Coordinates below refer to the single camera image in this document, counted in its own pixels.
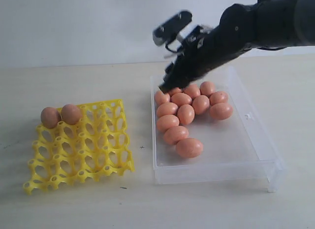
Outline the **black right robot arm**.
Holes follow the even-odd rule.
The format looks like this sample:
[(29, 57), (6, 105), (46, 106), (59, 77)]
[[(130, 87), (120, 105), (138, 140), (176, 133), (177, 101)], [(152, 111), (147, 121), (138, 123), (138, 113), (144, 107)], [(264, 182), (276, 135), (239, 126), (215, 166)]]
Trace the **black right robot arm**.
[(153, 31), (157, 46), (180, 43), (172, 52), (176, 60), (166, 67), (159, 86), (164, 93), (183, 89), (252, 49), (278, 51), (315, 43), (315, 0), (236, 3), (223, 12), (216, 27), (197, 25), (181, 36), (191, 21), (192, 14), (183, 10)]

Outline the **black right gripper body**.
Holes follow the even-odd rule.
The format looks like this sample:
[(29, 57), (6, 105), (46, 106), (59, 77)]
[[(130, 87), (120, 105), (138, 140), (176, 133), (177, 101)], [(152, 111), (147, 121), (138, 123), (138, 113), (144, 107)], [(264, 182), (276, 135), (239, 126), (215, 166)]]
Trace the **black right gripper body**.
[(218, 27), (196, 26), (181, 42), (176, 60), (165, 70), (165, 89), (185, 88), (191, 82), (202, 78), (211, 58), (215, 54)]

